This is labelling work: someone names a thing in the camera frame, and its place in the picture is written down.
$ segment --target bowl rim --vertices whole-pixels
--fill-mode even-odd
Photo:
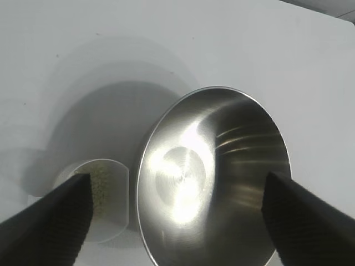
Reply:
[[[138,170],[136,172],[136,183],[135,183],[135,187],[136,187],[136,190],[135,190],[135,213],[137,215],[137,220],[138,220],[138,227],[139,227],[139,234],[140,234],[140,237],[143,241],[143,244],[144,244],[144,248],[150,258],[150,260],[153,262],[153,264],[155,266],[161,266],[161,265],[158,265],[158,263],[156,262],[154,256],[152,255],[152,253],[150,252],[150,249],[146,243],[146,240],[145,240],[145,237],[144,237],[144,234],[143,234],[143,230],[142,230],[142,227],[141,227],[141,221],[140,221],[140,215],[139,215],[139,206],[138,206],[138,195],[139,195],[139,180],[140,180],[140,171],[141,171],[141,167],[142,167],[142,163],[143,163],[143,160],[144,160],[144,157],[145,157],[145,153],[146,153],[146,149],[148,148],[148,145],[150,143],[150,140],[154,134],[154,132],[157,130],[157,128],[159,127],[159,125],[161,124],[161,122],[165,119],[165,117],[168,115],[168,113],[170,113],[170,111],[175,108],[177,105],[179,105],[182,101],[184,101],[185,99],[189,98],[190,96],[194,95],[194,94],[197,94],[197,93],[200,93],[202,91],[206,91],[206,90],[211,90],[211,89],[224,89],[224,90],[230,90],[230,91],[234,91],[236,93],[239,93],[239,94],[242,94],[244,95],[245,97],[251,99],[253,102],[255,102],[258,106],[260,106],[264,112],[269,116],[269,118],[272,120],[272,122],[274,123],[274,125],[276,126],[276,129],[278,130],[278,132],[280,133],[281,135],[281,138],[282,138],[282,142],[285,146],[285,149],[286,149],[286,154],[287,154],[287,159],[288,159],[288,165],[290,167],[290,175],[291,175],[291,179],[292,179],[292,167],[291,167],[291,162],[290,162],[290,154],[289,154],[289,151],[288,151],[288,148],[286,146],[286,143],[285,143],[285,139],[283,137],[283,135],[281,134],[278,126],[276,125],[275,123],[275,120],[273,119],[273,117],[269,114],[268,111],[265,110],[265,108],[256,100],[254,99],[252,96],[250,96],[249,94],[247,93],[244,93],[243,91],[239,90],[239,89],[235,89],[235,88],[232,88],[232,87],[228,87],[228,86],[207,86],[207,87],[203,87],[203,88],[200,88],[200,89],[196,89],[196,90],[193,90],[187,94],[185,94],[184,96],[182,96],[179,100],[177,100],[174,104],[172,104],[164,113],[163,115],[160,117],[160,119],[158,120],[158,122],[154,125],[154,128],[151,130],[150,132],[150,135],[149,135],[149,138],[148,140],[146,141],[146,143],[144,144],[144,149],[143,149],[143,152],[141,153],[140,155],[140,158],[139,158],[139,166],[138,166]],[[271,261],[271,259],[274,257],[274,255],[276,254],[276,249],[274,249],[273,253],[271,254],[270,258],[268,259],[268,261],[265,263],[264,266],[267,266],[269,264],[269,262]]]

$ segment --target clear plastic cup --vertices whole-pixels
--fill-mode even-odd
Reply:
[[[129,223],[129,170],[122,163],[110,159],[95,159],[76,162],[66,167],[54,183],[58,187],[76,173],[88,169],[105,169],[107,192],[99,217],[93,217],[86,242],[101,243],[118,236]]]

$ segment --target metal bowl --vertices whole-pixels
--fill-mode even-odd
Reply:
[[[262,197],[269,171],[291,177],[282,136],[250,96],[197,90],[159,121],[140,161],[140,232],[155,265],[266,265],[274,246]]]

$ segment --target white table surface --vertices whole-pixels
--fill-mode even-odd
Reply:
[[[131,167],[161,113],[212,85],[257,99],[293,178],[355,217],[354,25],[277,0],[3,0],[0,35],[0,221],[75,160]],[[152,264],[127,231],[76,265]]]

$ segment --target textured rubber pad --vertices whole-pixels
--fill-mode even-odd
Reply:
[[[0,224],[0,265],[73,265],[92,216],[90,175],[75,175]]]
[[[262,214],[285,266],[355,265],[355,221],[296,182],[270,173]]]

